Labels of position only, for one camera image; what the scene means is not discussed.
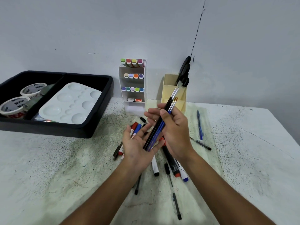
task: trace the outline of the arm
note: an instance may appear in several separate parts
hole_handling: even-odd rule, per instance
[[[142,140],[141,137],[151,126],[145,125],[133,139],[130,137],[130,126],[127,126],[122,140],[125,151],[123,161],[93,195],[61,225],[110,224],[139,175],[148,167],[154,154],[164,144],[159,142],[149,152],[143,149],[145,139]]]
[[[220,225],[274,225],[274,223],[253,204],[227,184],[212,167],[193,149],[189,139],[187,118],[174,107],[170,116],[164,109],[149,109],[145,112],[148,121],[162,117],[166,145],[189,174],[197,190],[215,215]]]

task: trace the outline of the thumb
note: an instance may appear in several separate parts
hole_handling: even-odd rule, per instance
[[[126,140],[130,140],[130,132],[131,132],[131,128],[130,128],[130,125],[127,125],[125,131],[124,131],[124,135],[123,135],[123,142],[126,141]]]
[[[174,121],[172,120],[172,117],[169,115],[169,113],[165,109],[161,109],[159,111],[159,114],[163,121],[165,122],[166,126],[170,126],[174,124]]]

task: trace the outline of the forearm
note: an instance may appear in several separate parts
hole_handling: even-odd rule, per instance
[[[110,224],[139,175],[139,172],[121,162],[93,195],[61,225]]]
[[[274,224],[227,184],[196,152],[182,162],[220,225]]]

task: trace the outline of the scissors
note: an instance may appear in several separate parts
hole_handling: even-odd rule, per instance
[[[188,56],[183,62],[181,69],[179,71],[178,78],[176,80],[176,85],[178,85],[179,81],[181,81],[183,87],[186,87],[188,85],[190,81],[190,79],[188,78],[188,72],[190,70],[190,61],[191,61],[191,57]]]

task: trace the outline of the person's left hand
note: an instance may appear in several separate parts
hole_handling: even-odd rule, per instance
[[[151,123],[148,123],[137,134],[131,139],[130,136],[130,125],[127,125],[124,135],[123,135],[123,145],[124,145],[124,159],[123,162],[129,166],[132,166],[137,172],[142,173],[151,163],[155,153],[163,146],[164,140],[161,140],[156,146],[154,146],[150,151],[145,151],[143,149],[146,140],[150,133],[144,136],[144,133],[152,127]],[[158,136],[157,140],[162,137],[162,133]]]

